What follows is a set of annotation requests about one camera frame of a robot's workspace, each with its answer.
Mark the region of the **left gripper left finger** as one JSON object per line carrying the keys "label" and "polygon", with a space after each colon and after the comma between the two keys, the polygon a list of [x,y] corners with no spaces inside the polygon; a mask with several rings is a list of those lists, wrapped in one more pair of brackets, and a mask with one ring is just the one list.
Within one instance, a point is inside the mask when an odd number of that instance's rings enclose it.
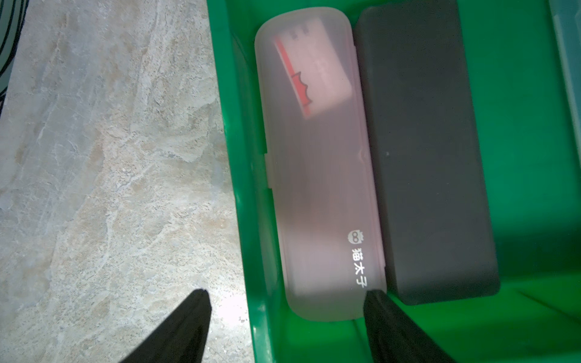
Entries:
{"label": "left gripper left finger", "polygon": [[187,298],[127,357],[124,362],[201,362],[212,307],[204,289]]}

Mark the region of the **translucent pink pencil case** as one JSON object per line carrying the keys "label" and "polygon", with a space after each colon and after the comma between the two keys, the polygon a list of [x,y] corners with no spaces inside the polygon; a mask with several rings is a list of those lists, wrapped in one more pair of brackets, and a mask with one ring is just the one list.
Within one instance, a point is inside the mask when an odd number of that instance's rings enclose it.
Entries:
{"label": "translucent pink pencil case", "polygon": [[255,53],[287,303],[310,321],[359,319],[386,278],[351,24],[290,11],[260,27]]}

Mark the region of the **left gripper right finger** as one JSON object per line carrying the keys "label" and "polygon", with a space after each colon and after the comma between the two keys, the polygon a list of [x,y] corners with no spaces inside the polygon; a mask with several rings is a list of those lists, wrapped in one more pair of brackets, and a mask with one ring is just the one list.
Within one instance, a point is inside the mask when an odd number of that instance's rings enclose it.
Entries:
{"label": "left gripper right finger", "polygon": [[363,306],[375,362],[430,363],[453,359],[381,290],[369,290]]}

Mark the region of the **green storage tray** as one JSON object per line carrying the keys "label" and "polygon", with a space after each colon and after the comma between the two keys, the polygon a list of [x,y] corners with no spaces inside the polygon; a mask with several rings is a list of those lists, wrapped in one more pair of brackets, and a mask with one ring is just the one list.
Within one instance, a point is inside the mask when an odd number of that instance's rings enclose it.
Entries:
{"label": "green storage tray", "polygon": [[[363,319],[289,308],[268,189],[254,39],[309,1],[210,1],[256,362],[370,362]],[[408,306],[458,362],[580,360],[580,165],[547,1],[458,4],[502,287]]]}

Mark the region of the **clear ribbed pencil case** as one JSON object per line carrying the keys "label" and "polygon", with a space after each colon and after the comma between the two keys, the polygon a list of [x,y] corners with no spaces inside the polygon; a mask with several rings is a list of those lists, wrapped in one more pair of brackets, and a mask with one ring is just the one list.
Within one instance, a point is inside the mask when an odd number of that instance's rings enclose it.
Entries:
{"label": "clear ribbed pencil case", "polygon": [[549,0],[549,6],[580,158],[580,1]]}

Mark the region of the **black pencil case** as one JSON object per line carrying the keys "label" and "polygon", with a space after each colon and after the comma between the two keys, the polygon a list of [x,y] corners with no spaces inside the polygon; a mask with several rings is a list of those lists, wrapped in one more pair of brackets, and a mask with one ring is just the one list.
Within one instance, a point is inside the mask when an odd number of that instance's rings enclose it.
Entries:
{"label": "black pencil case", "polygon": [[372,6],[354,40],[388,288],[408,305],[497,293],[458,3]]}

